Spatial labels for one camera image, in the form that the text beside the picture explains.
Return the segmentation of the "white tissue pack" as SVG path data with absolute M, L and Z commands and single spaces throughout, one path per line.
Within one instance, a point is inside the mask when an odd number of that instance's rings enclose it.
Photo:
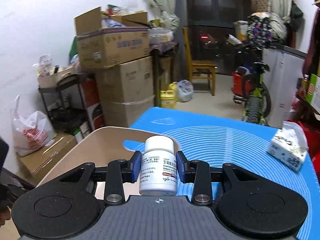
M 284 121 L 270 141 L 267 153 L 298 172 L 308 154 L 308 142 L 303 129 L 295 122 Z

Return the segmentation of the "open top cardboard box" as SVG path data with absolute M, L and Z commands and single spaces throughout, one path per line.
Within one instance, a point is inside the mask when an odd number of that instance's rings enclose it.
M 147 27 L 108 27 L 100 7 L 74 19 L 81 67 L 106 69 L 149 56 Z

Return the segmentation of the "grey plastic bag on floor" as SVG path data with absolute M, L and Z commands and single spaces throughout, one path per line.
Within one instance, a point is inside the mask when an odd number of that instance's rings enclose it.
M 179 102 L 188 102 L 194 93 L 193 85 L 188 80 L 181 80 L 177 83 L 177 99 Z

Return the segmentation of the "large stacked cardboard box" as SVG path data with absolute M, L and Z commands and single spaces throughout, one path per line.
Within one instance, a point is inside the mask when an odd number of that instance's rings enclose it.
M 95 74 L 107 126 L 129 127 L 154 106 L 152 57 L 144 57 Z

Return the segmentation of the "dark wooden side table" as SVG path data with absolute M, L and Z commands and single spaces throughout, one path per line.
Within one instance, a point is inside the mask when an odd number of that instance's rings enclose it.
M 295 114 L 295 120 L 303 122 L 319 122 L 319 113 L 306 102 L 298 93 L 296 93 L 296 98 L 299 100 L 297 112 Z

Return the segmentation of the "white chest freezer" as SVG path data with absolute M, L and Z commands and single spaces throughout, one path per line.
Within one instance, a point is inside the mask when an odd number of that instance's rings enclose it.
M 305 58 L 306 53 L 287 46 L 263 49 L 263 62 L 270 68 L 263 77 L 271 96 L 271 111 L 266 118 L 269 126 L 280 128 L 289 118 Z

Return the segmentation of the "yellow oil jug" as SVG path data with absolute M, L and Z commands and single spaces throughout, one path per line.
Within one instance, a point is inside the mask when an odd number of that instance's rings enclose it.
M 167 90 L 161 90 L 160 99 L 162 108 L 174 109 L 177 102 L 177 82 L 171 83 Z

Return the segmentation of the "red bucket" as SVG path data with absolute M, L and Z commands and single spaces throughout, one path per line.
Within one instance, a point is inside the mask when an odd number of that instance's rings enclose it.
M 233 94 L 243 97 L 243 93 L 242 93 L 243 76 L 238 71 L 233 72 L 232 76 L 233 76 L 233 87 L 231 88 L 231 90 Z M 246 88 L 246 94 L 248 94 L 250 89 L 252 88 L 249 81 L 246 81 L 245 88 Z

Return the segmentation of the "floor cardboard box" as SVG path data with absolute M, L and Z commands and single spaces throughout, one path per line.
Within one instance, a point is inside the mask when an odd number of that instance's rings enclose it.
M 18 159 L 38 183 L 76 145 L 73 135 L 59 132 L 39 150 Z

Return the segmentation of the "green black bicycle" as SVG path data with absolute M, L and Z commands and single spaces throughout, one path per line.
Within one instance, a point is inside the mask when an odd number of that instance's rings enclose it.
M 264 84 L 264 73 L 269 72 L 268 64 L 262 61 L 263 49 L 269 48 L 270 41 L 260 43 L 242 42 L 231 34 L 225 35 L 226 42 L 232 44 L 236 55 L 234 63 L 236 70 L 242 76 L 242 96 L 234 95 L 233 101 L 237 104 L 244 104 L 242 121 L 257 125 L 268 126 L 267 116 L 271 111 L 271 96 Z M 249 81 L 251 89 L 246 94 L 246 81 Z

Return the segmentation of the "beige plastic storage bin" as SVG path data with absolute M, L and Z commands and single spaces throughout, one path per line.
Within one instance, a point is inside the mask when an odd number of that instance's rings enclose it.
M 39 186 L 86 162 L 97 167 L 107 166 L 117 159 L 130 159 L 134 154 L 124 146 L 124 141 L 143 143 L 157 133 L 140 129 L 107 126 L 92 132 L 71 149 L 38 183 Z

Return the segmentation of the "wooden chair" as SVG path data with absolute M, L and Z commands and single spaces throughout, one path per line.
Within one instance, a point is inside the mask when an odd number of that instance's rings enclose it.
M 192 82 L 195 79 L 206 79 L 211 95 L 215 96 L 215 82 L 217 65 L 212 61 L 193 60 L 188 37 L 188 27 L 182 27 L 185 49 L 185 62 L 188 70 L 188 80 Z

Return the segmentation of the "white pill bottle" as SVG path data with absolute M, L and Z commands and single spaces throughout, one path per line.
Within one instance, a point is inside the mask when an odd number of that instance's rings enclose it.
M 139 193 L 142 196 L 177 194 L 177 163 L 171 138 L 155 135 L 145 141 L 140 166 Z

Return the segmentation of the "blue silicone baking mat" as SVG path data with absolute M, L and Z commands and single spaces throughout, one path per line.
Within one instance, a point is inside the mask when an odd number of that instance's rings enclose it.
M 130 128 L 175 139 L 189 160 L 206 161 L 212 167 L 234 163 L 298 192 L 309 211 L 297 237 L 319 239 L 319 182 L 311 158 L 306 157 L 295 172 L 268 154 L 275 128 L 159 107 L 148 109 Z

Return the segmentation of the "white red plastic shopping bag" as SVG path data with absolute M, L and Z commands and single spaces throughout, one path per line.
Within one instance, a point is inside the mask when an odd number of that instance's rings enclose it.
M 56 137 L 48 116 L 41 111 L 35 111 L 28 117 L 20 115 L 18 108 L 20 96 L 14 101 L 11 114 L 11 127 L 15 152 L 24 157 L 29 155 Z

